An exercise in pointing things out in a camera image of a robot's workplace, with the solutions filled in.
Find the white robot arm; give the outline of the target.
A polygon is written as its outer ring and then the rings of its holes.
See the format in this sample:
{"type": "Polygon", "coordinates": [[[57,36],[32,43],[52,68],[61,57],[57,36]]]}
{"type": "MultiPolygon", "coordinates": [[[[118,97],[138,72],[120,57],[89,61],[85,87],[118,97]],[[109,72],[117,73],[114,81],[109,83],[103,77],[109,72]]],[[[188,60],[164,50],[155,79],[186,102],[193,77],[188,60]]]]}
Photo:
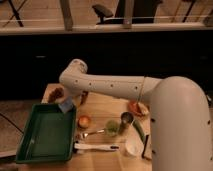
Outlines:
{"type": "Polygon", "coordinates": [[[72,96],[89,91],[148,104],[152,171],[213,171],[211,113],[203,89],[193,80],[90,75],[87,64],[74,59],[59,82],[72,96]]]}

